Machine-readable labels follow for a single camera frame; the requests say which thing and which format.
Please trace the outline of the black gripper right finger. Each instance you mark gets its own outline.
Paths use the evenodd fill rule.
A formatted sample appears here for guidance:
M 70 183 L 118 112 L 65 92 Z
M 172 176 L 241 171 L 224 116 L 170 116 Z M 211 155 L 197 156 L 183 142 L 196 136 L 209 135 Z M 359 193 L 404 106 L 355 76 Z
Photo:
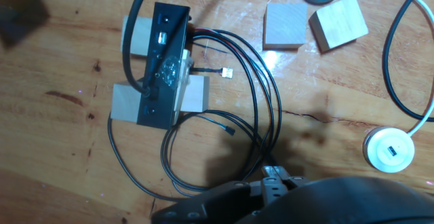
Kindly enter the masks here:
M 282 166 L 274 166 L 274 171 L 287 187 L 300 187 L 310 183 L 310 180 L 304 176 L 291 176 Z

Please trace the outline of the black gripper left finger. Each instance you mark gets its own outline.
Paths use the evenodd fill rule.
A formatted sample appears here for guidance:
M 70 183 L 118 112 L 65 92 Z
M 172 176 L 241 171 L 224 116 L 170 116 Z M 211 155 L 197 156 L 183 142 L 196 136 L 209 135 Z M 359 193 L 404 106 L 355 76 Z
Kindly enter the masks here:
M 288 192 L 288 173 L 281 166 L 264 166 L 264 178 L 251 183 L 232 181 L 155 212 L 152 224 L 236 223 L 254 216 Z

